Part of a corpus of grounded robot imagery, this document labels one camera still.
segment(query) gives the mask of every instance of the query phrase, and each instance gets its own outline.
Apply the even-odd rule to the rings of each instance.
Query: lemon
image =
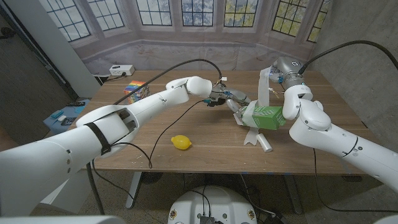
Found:
[[[177,149],[186,150],[192,145],[192,142],[189,141],[189,138],[183,135],[178,135],[172,137],[172,143]]]

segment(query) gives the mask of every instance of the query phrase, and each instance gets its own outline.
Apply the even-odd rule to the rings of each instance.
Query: window pane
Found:
[[[142,20],[142,25],[163,25],[163,26],[172,25],[169,0],[136,0],[136,1],[138,4],[139,13]]]
[[[98,1],[96,2],[99,9],[101,10],[101,13],[103,16],[107,16],[109,14],[111,14],[108,10],[108,7],[106,6],[106,3],[104,1]]]
[[[169,12],[161,12],[160,16],[162,17],[163,25],[171,25],[172,24],[172,18],[170,16]]]
[[[307,4],[307,0],[283,0],[283,2],[279,2],[272,30],[295,37],[299,32]]]
[[[104,19],[110,29],[116,27],[116,24],[113,22],[112,16],[104,16]]]
[[[243,26],[252,27],[254,24],[254,14],[246,14],[244,17]]]
[[[246,12],[255,13],[257,8],[257,0],[248,0]]]
[[[213,25],[213,13],[204,13],[203,14],[203,25],[204,26],[212,26]]]
[[[77,10],[76,6],[67,8],[67,12],[72,19],[72,22],[77,23],[83,21],[83,18],[81,18],[79,11]]]
[[[226,27],[234,26],[234,14],[233,13],[225,14],[224,26],[226,26]]]
[[[309,41],[312,41],[312,42],[317,42],[318,35],[319,35],[319,32],[320,32],[320,31],[321,31],[321,30],[318,29],[318,28],[316,28],[316,27],[312,28],[311,34],[310,34],[310,36],[308,37],[308,40],[309,40]]]
[[[113,21],[116,24],[116,27],[122,27],[123,26],[123,22],[122,19],[120,18],[119,14],[114,14],[112,15]]]
[[[80,35],[74,25],[65,27],[65,30],[68,32],[70,40],[76,40],[80,38]]]
[[[60,9],[59,4],[56,2],[56,0],[49,0],[49,3],[51,5],[52,10],[57,10]]]
[[[111,14],[119,13],[114,0],[105,0],[105,3],[107,5],[109,11],[111,12]]]
[[[237,13],[245,13],[246,12],[246,0],[237,0],[236,1],[236,12]]]
[[[181,4],[183,12],[192,12],[192,0],[182,0]]]
[[[101,11],[97,5],[97,3],[90,3],[91,10],[94,12],[95,17],[102,16]]]
[[[149,12],[140,12],[142,24],[152,25],[152,20],[150,19]]]
[[[105,22],[104,17],[98,17],[98,18],[97,18],[97,21],[98,21],[99,25],[101,26],[101,29],[102,29],[102,30],[107,30],[107,29],[109,29],[109,28],[108,28],[108,25],[107,25],[106,22]]]
[[[273,30],[276,31],[280,31],[280,29],[282,28],[282,24],[283,24],[284,20],[282,18],[276,17],[275,18],[275,22],[274,22],[274,26],[273,26]]]
[[[225,12],[235,12],[236,0],[226,0]]]
[[[152,18],[153,25],[162,25],[159,12],[150,12],[150,17]]]
[[[147,0],[137,0],[138,10],[149,11]]]
[[[194,12],[202,12],[202,0],[192,0],[193,1],[193,11]]]
[[[202,26],[201,15],[202,15],[202,13],[193,13],[193,25],[194,26]]]
[[[258,0],[226,0],[224,26],[252,27],[256,16],[257,3]]]
[[[64,7],[70,7],[70,6],[74,6],[75,5],[73,0],[61,0],[61,2],[62,2]]]
[[[61,22],[58,20],[54,12],[49,12],[49,16],[51,17],[51,19],[54,21],[55,25],[57,25],[58,28],[62,26]]]
[[[288,34],[291,26],[292,26],[292,21],[284,19],[284,23],[282,24],[282,28],[280,31],[285,34]]]
[[[235,14],[234,26],[243,26],[244,14]]]
[[[157,4],[157,0],[148,0],[149,10],[159,12],[159,5]]]
[[[94,15],[97,17],[97,21],[103,31],[124,26],[118,6],[114,0],[88,1],[91,1],[91,10],[93,10]]]
[[[77,31],[81,37],[88,36],[90,33],[87,30],[86,24],[84,22],[79,22],[75,24]]]
[[[308,41],[317,42],[319,32],[321,31],[323,21],[326,18],[326,14],[329,8],[329,1],[324,0],[322,6],[318,12],[317,19],[315,20],[310,35],[308,36]]]
[[[183,12],[182,13],[182,22],[183,22],[184,26],[193,26],[192,13],[191,12]]]
[[[63,36],[66,38],[67,41],[71,41],[67,31],[64,28],[60,28],[60,31],[63,34]]]
[[[203,0],[203,12],[213,12],[213,0]]]
[[[159,1],[159,9],[162,12],[170,12],[169,8],[169,0],[158,0]]]
[[[55,14],[57,15],[58,19],[60,20],[63,26],[72,24],[72,21],[70,20],[66,10],[62,9],[59,11],[55,11]]]

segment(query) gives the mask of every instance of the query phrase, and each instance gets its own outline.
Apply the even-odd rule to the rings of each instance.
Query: power strip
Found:
[[[126,75],[132,75],[135,69],[132,65],[112,65],[109,71],[111,75],[121,76],[123,72],[126,72]]]

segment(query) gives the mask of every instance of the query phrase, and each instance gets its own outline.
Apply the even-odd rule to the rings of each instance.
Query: colorful box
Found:
[[[139,81],[131,81],[131,83],[124,89],[124,94],[129,94],[130,92],[134,91],[138,87],[142,86],[144,82]],[[139,91],[133,93],[129,98],[129,103],[134,103],[139,100],[144,99],[145,97],[149,96],[149,87],[145,86],[144,88],[140,89]]]
[[[247,106],[243,106],[240,109],[242,114],[244,114],[246,108]],[[252,114],[245,114],[245,116],[250,115],[258,128],[276,130],[286,123],[281,106],[255,106]]]

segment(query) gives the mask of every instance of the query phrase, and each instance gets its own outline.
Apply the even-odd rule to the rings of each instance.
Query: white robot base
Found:
[[[194,191],[188,191],[177,199],[172,205],[169,213],[168,224],[188,223],[257,223],[256,214],[251,204],[240,194],[225,187],[209,185],[205,188],[198,187]]]

